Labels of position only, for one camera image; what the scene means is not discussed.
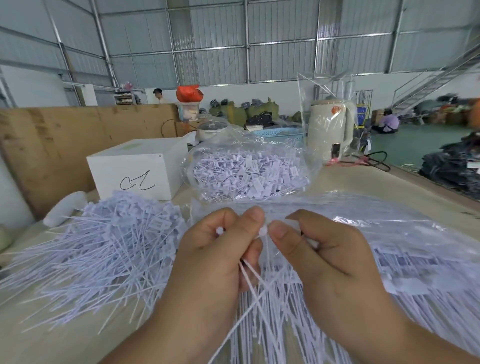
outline orange object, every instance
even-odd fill
[[[178,86],[177,99],[180,102],[200,102],[204,93],[198,89],[199,85]]]
[[[469,127],[480,128],[480,101],[477,101],[469,116]]]

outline table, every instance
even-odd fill
[[[325,167],[309,193],[315,195],[331,190],[366,194],[403,203],[480,241],[480,203],[438,187],[422,177],[395,168],[387,173],[364,166]],[[193,196],[192,189],[183,186],[173,202],[182,205],[190,202]],[[90,194],[90,198],[95,199],[95,193]],[[52,238],[52,233],[37,223],[9,251],[18,251]],[[8,260],[8,255],[0,255],[0,264]],[[0,362],[4,364],[95,364],[136,328],[135,324],[128,324],[133,308],[127,305],[115,313],[100,335],[97,332],[110,313],[108,307],[96,315],[85,314],[52,332],[48,332],[48,327],[45,326],[21,333],[31,325],[19,325],[19,322],[44,305],[39,301],[17,305],[33,296],[33,290],[27,290],[0,307]],[[0,302],[6,297],[5,292],[0,292]],[[287,332],[288,363],[301,363],[295,341],[292,333]],[[255,352],[258,353],[259,361],[254,362],[263,363],[260,348],[255,348]],[[216,362],[229,363],[226,353],[220,355]]]

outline white box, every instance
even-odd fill
[[[188,153],[183,138],[134,139],[87,157],[100,198],[115,190],[171,200],[182,185],[180,164]]]

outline dark jeans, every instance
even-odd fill
[[[389,132],[386,132],[386,131],[384,131],[384,128],[385,127],[381,127],[381,126],[378,126],[378,125],[372,126],[372,130],[375,130],[376,132],[378,132],[380,134],[395,134],[396,132],[398,132],[398,129],[393,129],[393,130],[390,130]]]

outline brown wooden panel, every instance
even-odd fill
[[[132,139],[175,137],[176,120],[177,106],[168,104],[0,109],[2,154],[43,218],[66,195],[95,188],[87,156]]]

